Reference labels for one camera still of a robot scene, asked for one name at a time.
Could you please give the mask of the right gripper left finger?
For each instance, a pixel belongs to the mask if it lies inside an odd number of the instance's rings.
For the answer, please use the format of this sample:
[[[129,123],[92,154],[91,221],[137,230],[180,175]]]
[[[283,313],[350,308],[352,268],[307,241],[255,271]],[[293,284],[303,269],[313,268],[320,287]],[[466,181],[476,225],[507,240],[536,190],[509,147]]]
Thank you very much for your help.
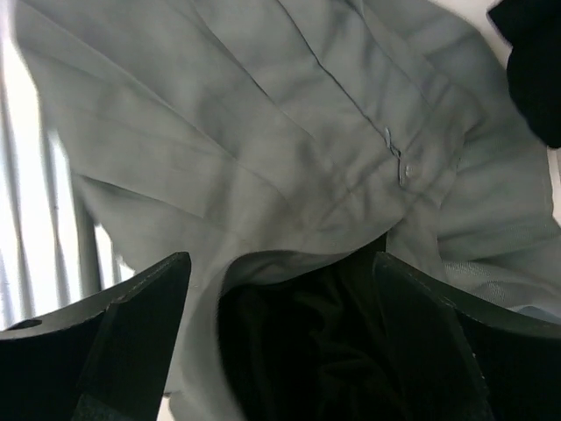
[[[154,420],[191,260],[174,253],[130,280],[1,333],[3,420]]]

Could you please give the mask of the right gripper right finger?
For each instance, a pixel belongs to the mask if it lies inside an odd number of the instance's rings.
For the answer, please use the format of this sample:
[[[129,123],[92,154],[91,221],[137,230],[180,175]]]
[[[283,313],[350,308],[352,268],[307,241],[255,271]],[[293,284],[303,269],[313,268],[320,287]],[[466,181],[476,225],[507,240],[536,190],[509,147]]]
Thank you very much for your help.
[[[415,420],[560,419],[560,326],[503,309],[388,253],[380,307]]]

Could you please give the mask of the grey pleated skirt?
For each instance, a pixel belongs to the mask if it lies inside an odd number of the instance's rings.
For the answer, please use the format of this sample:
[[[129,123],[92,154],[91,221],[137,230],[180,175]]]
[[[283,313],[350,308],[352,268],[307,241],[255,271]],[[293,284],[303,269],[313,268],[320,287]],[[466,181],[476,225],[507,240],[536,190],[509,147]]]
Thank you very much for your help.
[[[430,1],[20,1],[18,46],[92,215],[192,261],[177,420],[415,420],[388,253],[560,325],[549,154],[480,32]]]

